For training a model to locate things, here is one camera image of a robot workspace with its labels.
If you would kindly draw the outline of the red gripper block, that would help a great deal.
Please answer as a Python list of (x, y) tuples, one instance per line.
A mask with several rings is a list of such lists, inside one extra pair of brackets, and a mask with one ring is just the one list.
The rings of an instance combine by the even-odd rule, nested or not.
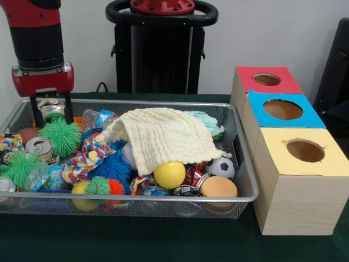
[(74, 68), (71, 62), (44, 71), (28, 71), (17, 66), (12, 68), (11, 76), (18, 95), (30, 97), (36, 127), (43, 128), (45, 125), (36, 98), (39, 93), (64, 93), (65, 121), (67, 124), (74, 122), (70, 97), (74, 88)]

